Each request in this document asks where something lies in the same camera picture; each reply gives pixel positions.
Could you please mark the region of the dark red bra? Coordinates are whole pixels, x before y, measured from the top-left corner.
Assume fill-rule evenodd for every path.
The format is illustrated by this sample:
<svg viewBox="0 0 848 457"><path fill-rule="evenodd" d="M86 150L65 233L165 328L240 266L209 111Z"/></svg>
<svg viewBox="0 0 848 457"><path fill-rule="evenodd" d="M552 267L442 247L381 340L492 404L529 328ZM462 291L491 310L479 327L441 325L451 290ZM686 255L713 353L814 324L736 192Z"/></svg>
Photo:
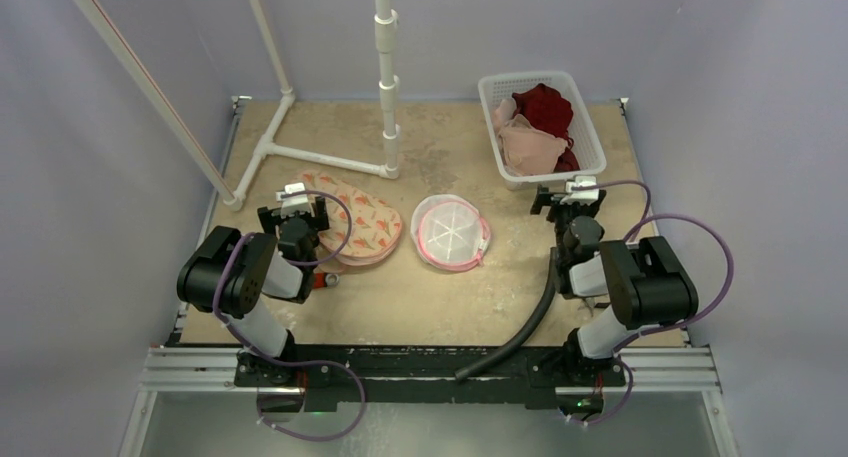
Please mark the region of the dark red bra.
<svg viewBox="0 0 848 457"><path fill-rule="evenodd" d="M566 149L557 159L555 173L575 172L581 169L579 161L571 149Z"/></svg>
<svg viewBox="0 0 848 457"><path fill-rule="evenodd" d="M571 102L563 98L558 90L539 83L525 92L513 93L511 97L516 105L515 115L524 116L533 128L564 139L569 146L573 145L569 127L574 110Z"/></svg>

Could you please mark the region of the floral mesh laundry bag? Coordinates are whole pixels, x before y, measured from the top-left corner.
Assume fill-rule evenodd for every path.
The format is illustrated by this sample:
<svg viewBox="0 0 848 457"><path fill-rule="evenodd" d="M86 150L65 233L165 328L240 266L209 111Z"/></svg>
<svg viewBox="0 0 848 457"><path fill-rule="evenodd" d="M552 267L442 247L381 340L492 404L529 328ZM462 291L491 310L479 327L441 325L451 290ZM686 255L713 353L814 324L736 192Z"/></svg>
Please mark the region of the floral mesh laundry bag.
<svg viewBox="0 0 848 457"><path fill-rule="evenodd" d="M400 213L384 200L324 171L308 169L288 184L303 182L307 189L331 194L341 200L340 207L328 199L330 228L319 233L321 256L338 254L323 267L344 271L366 267L387 259L400 240L404 222Z"/></svg>

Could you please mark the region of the beige tan bra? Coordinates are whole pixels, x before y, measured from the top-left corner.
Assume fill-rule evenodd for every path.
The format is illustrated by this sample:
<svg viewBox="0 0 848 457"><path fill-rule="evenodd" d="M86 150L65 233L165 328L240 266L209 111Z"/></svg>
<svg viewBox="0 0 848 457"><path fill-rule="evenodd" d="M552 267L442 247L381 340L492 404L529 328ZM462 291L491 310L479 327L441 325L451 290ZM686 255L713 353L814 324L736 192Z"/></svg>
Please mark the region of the beige tan bra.
<svg viewBox="0 0 848 457"><path fill-rule="evenodd" d="M533 128L518 115L496 135L506 169L518 176L551 174L558 157L569 149L564 139Z"/></svg>

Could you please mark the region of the white mesh laundry bag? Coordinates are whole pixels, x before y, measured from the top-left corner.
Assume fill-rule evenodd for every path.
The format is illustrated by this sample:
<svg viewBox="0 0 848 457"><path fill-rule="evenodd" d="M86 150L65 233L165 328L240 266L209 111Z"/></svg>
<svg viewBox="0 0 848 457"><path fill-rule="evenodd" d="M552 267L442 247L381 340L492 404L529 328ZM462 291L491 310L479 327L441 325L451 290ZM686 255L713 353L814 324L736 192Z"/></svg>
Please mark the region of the white mesh laundry bag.
<svg viewBox="0 0 848 457"><path fill-rule="evenodd" d="M466 272L483 265L492 232L480 211L454 194L432 195L415 208L410 235L419 257L438 269Z"/></svg>

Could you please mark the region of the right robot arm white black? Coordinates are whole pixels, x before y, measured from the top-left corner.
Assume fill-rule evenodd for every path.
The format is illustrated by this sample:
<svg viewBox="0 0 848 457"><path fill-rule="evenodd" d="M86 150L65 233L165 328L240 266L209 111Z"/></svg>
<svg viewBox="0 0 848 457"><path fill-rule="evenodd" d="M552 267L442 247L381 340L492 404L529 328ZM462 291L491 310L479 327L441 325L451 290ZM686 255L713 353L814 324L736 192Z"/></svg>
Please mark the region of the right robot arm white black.
<svg viewBox="0 0 848 457"><path fill-rule="evenodd" d="M549 258L547 290L553 295L607 296L595 320L570 332L558 360L564 376L584 384L612 364L616 348L643 330L695 316L698 293L667 240L646 237L636 244L606 240L595 219L605 192L588 203L544 186L536 190L530 213L548 209L555 246Z"/></svg>

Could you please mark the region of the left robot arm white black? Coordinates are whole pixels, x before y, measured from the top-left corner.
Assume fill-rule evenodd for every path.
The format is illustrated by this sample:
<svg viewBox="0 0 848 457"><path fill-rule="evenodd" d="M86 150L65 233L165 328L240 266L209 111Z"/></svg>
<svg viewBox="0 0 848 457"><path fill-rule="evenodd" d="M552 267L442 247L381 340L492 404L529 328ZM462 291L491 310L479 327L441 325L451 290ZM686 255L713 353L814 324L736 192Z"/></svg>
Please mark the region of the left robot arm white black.
<svg viewBox="0 0 848 457"><path fill-rule="evenodd" d="M319 233L330 227L324 194L302 190L280 200L277 209L257 210L259 233L214 227L176 283L178 299L213 314L260 358L260 374L275 386L292 382L299 363L292 332L275 320L262 298L302 303L309 297L319 265Z"/></svg>

